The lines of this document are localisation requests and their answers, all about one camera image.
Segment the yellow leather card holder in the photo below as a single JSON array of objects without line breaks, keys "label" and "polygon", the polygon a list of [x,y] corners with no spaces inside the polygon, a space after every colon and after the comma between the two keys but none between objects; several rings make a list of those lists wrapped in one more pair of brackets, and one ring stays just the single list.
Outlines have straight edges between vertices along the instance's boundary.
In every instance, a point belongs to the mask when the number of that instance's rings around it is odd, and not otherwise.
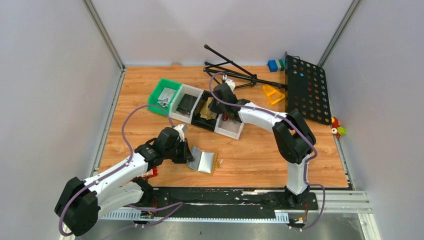
[{"label": "yellow leather card holder", "polygon": [[193,146],[191,154],[194,161],[190,161],[187,166],[199,173],[212,175],[215,171],[217,154],[215,152],[207,152],[200,148]]}]

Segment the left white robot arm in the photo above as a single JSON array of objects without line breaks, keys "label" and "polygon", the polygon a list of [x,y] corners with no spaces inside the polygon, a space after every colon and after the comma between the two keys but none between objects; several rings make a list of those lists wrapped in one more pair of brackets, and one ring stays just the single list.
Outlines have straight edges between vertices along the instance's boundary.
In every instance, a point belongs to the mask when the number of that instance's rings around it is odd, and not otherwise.
[{"label": "left white robot arm", "polygon": [[187,129],[185,124],[165,127],[158,137],[131,150],[127,158],[106,171],[84,180],[68,180],[54,208],[60,234],[82,236],[104,215],[141,200],[148,201],[152,186],[142,175],[164,160],[175,164],[194,161],[185,137]]}]

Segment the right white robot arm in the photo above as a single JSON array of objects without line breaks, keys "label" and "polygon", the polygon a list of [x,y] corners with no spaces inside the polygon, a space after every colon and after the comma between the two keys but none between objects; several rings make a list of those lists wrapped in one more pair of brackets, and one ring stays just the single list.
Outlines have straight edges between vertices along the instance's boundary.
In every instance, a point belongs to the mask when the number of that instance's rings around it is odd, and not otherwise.
[{"label": "right white robot arm", "polygon": [[292,206],[302,203],[310,190],[305,180],[306,162],[316,143],[302,115],[297,111],[275,112],[249,100],[238,99],[227,83],[212,88],[211,94],[214,100],[209,107],[213,112],[226,114],[229,119],[273,133],[278,151],[287,161],[286,201]]}]

